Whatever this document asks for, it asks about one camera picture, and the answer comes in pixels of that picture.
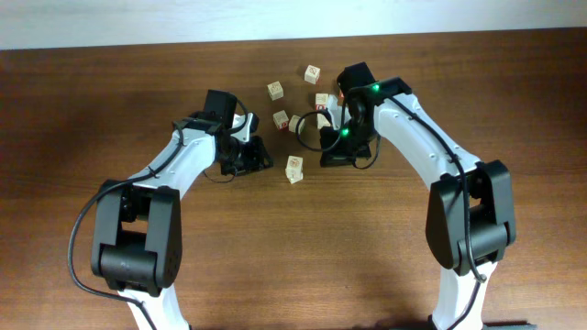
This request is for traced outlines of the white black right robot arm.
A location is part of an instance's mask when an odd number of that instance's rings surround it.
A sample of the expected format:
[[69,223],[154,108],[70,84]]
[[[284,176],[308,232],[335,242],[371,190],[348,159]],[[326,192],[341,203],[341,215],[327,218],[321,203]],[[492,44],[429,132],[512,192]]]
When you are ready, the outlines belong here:
[[512,180],[500,160],[484,162],[449,137],[401,78],[376,80],[368,65],[346,67],[320,132],[321,167],[375,160],[386,139],[428,189],[426,242],[441,267],[433,329],[483,329],[489,279],[516,239]]

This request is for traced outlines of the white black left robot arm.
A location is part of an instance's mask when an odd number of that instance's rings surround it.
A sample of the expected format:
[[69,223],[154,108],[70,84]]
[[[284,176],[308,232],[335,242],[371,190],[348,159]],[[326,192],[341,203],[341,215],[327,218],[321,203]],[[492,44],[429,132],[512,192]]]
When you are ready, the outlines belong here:
[[174,123],[172,138],[143,170],[107,180],[90,203],[97,207],[92,273],[106,297],[127,303],[141,329],[187,329],[173,286],[183,256],[181,200],[213,164],[232,181],[272,166],[256,136],[258,117],[236,110],[232,93],[210,90],[203,110]]

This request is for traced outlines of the yellow O wooden block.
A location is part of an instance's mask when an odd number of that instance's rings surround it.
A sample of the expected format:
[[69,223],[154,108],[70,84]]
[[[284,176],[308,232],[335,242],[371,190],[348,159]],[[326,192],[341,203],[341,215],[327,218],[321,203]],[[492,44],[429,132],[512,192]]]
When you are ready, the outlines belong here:
[[304,178],[303,173],[300,170],[296,169],[286,169],[285,174],[290,184],[297,183]]

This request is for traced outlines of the yellow blue wooden block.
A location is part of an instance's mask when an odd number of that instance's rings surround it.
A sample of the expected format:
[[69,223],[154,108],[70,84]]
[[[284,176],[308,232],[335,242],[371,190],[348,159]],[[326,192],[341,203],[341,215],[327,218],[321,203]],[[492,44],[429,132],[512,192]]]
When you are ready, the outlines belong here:
[[297,175],[303,170],[303,159],[301,157],[289,156],[286,165],[286,173],[288,175]]

